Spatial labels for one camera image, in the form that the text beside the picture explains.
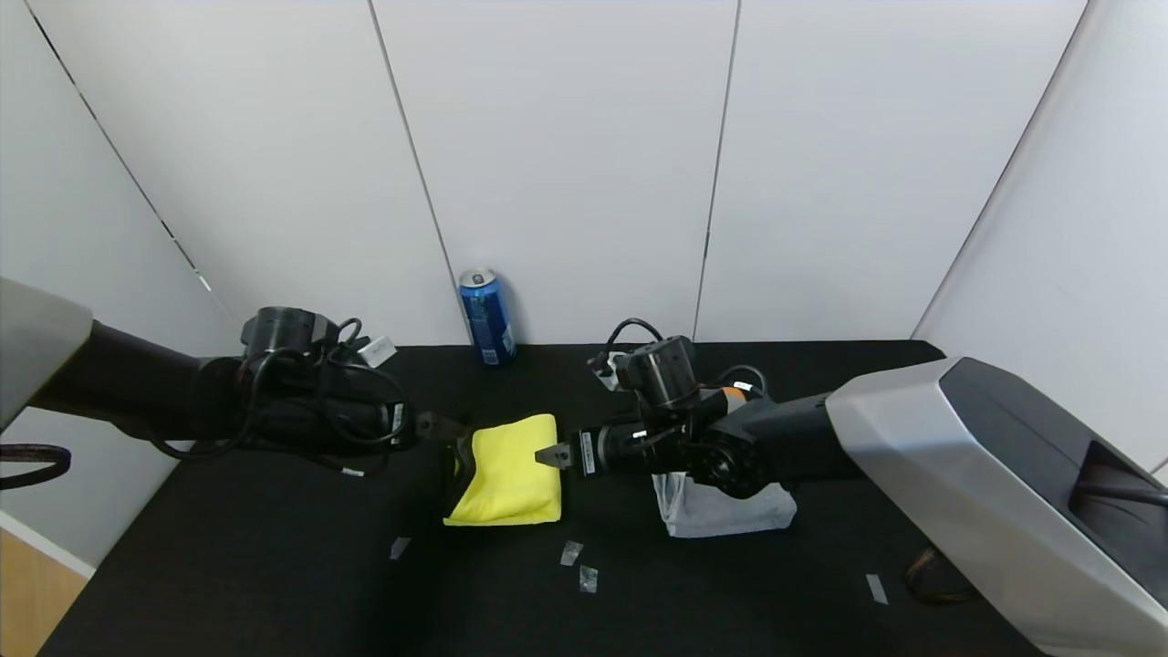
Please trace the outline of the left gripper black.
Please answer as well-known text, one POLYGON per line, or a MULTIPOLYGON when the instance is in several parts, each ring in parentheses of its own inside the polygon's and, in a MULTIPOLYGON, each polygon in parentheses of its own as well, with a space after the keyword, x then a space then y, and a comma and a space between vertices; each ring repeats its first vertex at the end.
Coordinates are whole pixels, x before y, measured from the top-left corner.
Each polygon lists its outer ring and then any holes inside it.
MULTIPOLYGON (((404 401, 325 400, 325 422, 332 433, 342 444, 367 452, 392 452, 412 444, 411 419, 412 409, 404 401)), ((413 436, 420 441, 460 441, 473 433, 472 427, 434 412, 420 412, 413 419, 413 436)))

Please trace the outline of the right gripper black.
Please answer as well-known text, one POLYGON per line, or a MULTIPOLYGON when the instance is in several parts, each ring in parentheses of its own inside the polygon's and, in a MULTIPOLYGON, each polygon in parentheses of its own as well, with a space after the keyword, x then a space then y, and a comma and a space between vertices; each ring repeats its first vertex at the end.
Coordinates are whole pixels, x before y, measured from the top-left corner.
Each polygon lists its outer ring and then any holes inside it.
POLYGON ((535 461, 558 470, 572 469, 580 477, 647 473, 645 454, 634 450, 647 433, 642 422, 584 427, 568 442, 538 449, 535 461))

